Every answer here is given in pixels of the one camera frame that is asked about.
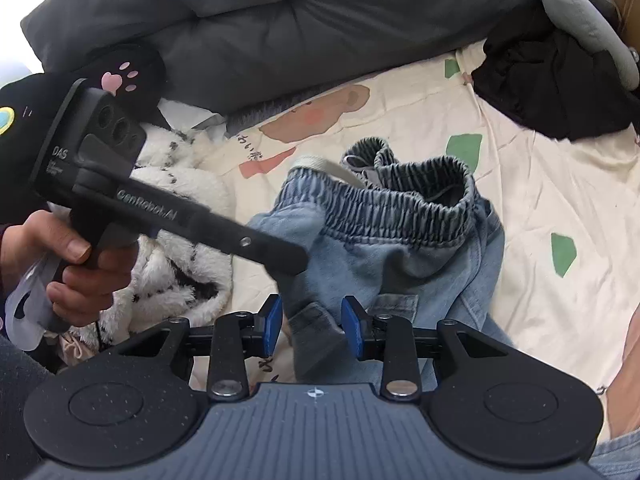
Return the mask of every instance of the white fluffy fabric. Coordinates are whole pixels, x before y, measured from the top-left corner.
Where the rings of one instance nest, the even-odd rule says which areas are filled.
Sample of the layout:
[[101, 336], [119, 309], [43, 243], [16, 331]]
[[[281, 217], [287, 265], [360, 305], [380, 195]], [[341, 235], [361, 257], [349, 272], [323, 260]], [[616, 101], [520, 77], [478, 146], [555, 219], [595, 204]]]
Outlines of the white fluffy fabric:
[[[231, 196], [222, 180], [195, 168], [198, 154], [204, 156], [212, 147], [206, 133], [145, 129], [147, 140], [131, 176], [232, 216]], [[138, 243], [130, 285], [116, 292], [113, 306], [100, 314], [104, 343], [120, 343], [168, 317], [183, 316], [191, 326], [203, 326], [222, 313], [231, 295], [231, 256], [166, 231], [156, 239], [141, 235]], [[97, 351], [94, 324], [70, 332]]]

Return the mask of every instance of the camera lens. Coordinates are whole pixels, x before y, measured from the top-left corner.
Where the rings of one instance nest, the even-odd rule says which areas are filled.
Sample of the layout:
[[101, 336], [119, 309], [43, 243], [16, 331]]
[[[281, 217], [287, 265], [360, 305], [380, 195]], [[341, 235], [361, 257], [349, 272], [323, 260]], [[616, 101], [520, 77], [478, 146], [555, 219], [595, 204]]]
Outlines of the camera lens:
[[113, 129], [113, 140], [118, 144], [121, 143], [127, 136], [128, 131], [129, 123], [125, 120], [118, 121]]
[[98, 113], [98, 126], [101, 128], [106, 128], [109, 126], [111, 122], [111, 117], [113, 116], [113, 108], [110, 106], [105, 106], [100, 113]]

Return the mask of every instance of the pink paw print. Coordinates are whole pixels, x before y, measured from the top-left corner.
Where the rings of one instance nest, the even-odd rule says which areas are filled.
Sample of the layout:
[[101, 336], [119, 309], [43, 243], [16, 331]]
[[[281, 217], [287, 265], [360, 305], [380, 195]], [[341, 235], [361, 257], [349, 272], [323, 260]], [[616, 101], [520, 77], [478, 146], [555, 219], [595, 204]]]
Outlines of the pink paw print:
[[[119, 70], [126, 70], [127, 68], [129, 68], [129, 61], [125, 61], [123, 64], [120, 65]], [[135, 78], [135, 76], [138, 75], [138, 71], [137, 70], [132, 70], [131, 72], [127, 73], [127, 79], [133, 79]], [[109, 92], [111, 93], [113, 96], [116, 95], [116, 92], [120, 89], [120, 87], [122, 86], [122, 76], [119, 74], [112, 74], [111, 72], [105, 72], [102, 75], [102, 89], [105, 92]], [[124, 88], [125, 92], [133, 92], [136, 89], [136, 86], [133, 84], [127, 85]]]

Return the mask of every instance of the light blue denim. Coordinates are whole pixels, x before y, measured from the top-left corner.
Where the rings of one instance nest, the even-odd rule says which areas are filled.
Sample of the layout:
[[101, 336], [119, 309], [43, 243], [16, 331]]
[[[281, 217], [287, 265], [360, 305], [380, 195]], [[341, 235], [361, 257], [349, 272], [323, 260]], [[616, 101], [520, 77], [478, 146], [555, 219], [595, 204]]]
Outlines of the light blue denim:
[[[309, 254], [305, 272], [272, 273], [298, 381], [380, 384], [382, 363], [356, 361], [339, 328], [340, 302], [349, 294], [372, 315], [403, 316], [421, 328], [449, 317], [508, 342], [487, 315], [504, 232], [468, 167], [451, 156], [399, 164], [377, 138], [346, 154], [374, 170], [367, 189], [295, 168], [273, 210], [250, 222]], [[431, 362], [421, 366], [423, 387], [434, 389]]]
[[612, 480], [640, 479], [640, 430], [596, 446], [589, 465]]

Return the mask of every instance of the yellow circle logo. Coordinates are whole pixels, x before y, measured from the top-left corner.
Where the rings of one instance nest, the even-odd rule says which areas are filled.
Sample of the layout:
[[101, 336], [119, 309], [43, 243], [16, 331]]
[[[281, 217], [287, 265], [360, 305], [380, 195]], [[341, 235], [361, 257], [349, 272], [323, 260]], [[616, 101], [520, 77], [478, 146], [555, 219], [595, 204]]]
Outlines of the yellow circle logo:
[[0, 135], [4, 134], [14, 122], [15, 113], [8, 106], [0, 107]]

